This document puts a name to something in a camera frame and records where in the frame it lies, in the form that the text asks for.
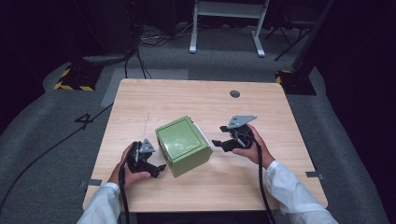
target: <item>hand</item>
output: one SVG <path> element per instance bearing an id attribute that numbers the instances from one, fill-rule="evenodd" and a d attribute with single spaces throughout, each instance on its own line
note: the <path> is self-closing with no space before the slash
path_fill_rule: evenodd
<path id="1" fill-rule="evenodd" d="M 121 169 L 121 165 L 123 161 L 125 160 L 126 155 L 128 154 L 129 149 L 131 148 L 132 144 L 129 145 L 122 153 L 122 157 L 120 162 L 116 165 L 116 167 L 113 170 L 113 173 L 111 174 L 110 178 L 108 179 L 107 182 L 115 183 L 119 185 L 119 171 Z M 122 168 L 125 169 L 125 185 L 124 188 L 128 189 L 132 186 L 133 183 L 150 178 L 149 172 L 140 172 L 140 173 L 132 173 L 132 171 L 129 169 L 128 165 L 125 163 L 125 166 Z"/>
<path id="2" fill-rule="evenodd" d="M 254 138 L 256 139 L 256 141 L 260 144 L 260 146 L 262 147 L 262 167 L 264 167 L 265 169 L 268 168 L 268 166 L 271 164 L 271 162 L 273 162 L 275 160 L 275 158 L 271 155 L 271 153 L 268 151 L 267 146 L 264 143 L 264 140 L 262 140 L 262 137 L 259 135 L 259 133 L 257 132 L 257 130 L 251 126 L 251 125 L 247 125 L 250 130 L 253 132 L 254 134 Z M 247 157 L 248 159 L 250 159 L 251 161 L 253 161 L 256 164 L 259 164 L 259 154 L 257 151 L 257 146 L 256 143 L 253 143 L 253 145 L 251 146 L 251 148 L 249 149 L 245 149 L 245 148 L 234 148 L 233 149 L 233 154 L 239 155 L 239 156 L 244 156 Z"/>

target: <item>table top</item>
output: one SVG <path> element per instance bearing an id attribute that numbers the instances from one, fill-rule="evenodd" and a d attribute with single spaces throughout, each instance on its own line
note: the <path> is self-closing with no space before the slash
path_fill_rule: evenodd
<path id="1" fill-rule="evenodd" d="M 230 91 L 239 91 L 240 96 L 233 98 Z M 233 115 L 258 116 L 250 124 L 261 134 L 271 154 L 327 206 L 318 178 L 306 176 L 305 172 L 315 169 L 286 96 L 276 83 L 124 79 L 92 179 L 101 179 L 105 184 L 122 151 L 133 141 L 145 138 L 157 149 L 148 162 L 157 166 L 165 164 L 155 129 L 184 116 L 190 116 L 209 141 L 229 140 L 229 134 L 222 133 L 219 126 L 227 125 Z M 264 210 L 258 175 L 258 165 L 249 159 L 213 147 L 208 162 L 184 175 L 174 178 L 166 167 L 158 178 L 142 180 L 127 189 L 129 209 L 130 212 Z M 88 187 L 84 208 L 98 188 Z M 270 207 L 277 209 L 278 202 L 268 193 L 267 198 Z"/>

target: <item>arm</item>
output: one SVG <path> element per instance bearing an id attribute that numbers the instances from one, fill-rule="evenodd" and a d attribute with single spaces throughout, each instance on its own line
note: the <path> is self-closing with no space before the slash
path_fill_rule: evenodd
<path id="1" fill-rule="evenodd" d="M 332 215 L 317 201 L 298 178 L 268 151 L 256 129 L 249 125 L 255 139 L 262 147 L 262 167 L 266 171 L 268 192 L 280 202 L 282 213 L 287 213 L 291 223 L 337 223 Z M 258 163 L 256 144 L 250 149 L 236 148 L 233 153 Z"/>
<path id="2" fill-rule="evenodd" d="M 126 154 L 131 146 L 128 146 L 122 153 L 120 162 L 114 168 L 107 183 L 97 190 L 88 204 L 87 209 L 82 214 L 78 224 L 83 223 L 117 223 L 120 215 L 120 187 L 119 187 L 119 171 Z M 133 174 L 128 166 L 125 166 L 125 185 L 126 189 L 130 188 L 133 183 L 149 178 L 148 172 Z"/>

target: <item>green box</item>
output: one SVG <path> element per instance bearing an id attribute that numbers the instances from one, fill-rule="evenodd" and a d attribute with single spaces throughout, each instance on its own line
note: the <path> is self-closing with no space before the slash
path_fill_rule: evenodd
<path id="1" fill-rule="evenodd" d="M 207 162 L 213 152 L 205 136 L 188 116 L 163 125 L 155 133 L 174 177 Z"/>

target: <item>white sleeve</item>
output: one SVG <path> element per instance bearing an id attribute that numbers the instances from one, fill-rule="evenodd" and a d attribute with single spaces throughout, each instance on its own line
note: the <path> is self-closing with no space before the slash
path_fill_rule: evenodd
<path id="1" fill-rule="evenodd" d="M 78 224 L 117 223 L 120 214 L 119 195 L 120 188 L 117 184 L 104 184 L 93 194 Z"/>
<path id="2" fill-rule="evenodd" d="M 279 161 L 273 161 L 266 171 L 268 192 L 280 203 L 280 210 L 291 223 L 337 223 L 298 180 L 297 176 Z"/>

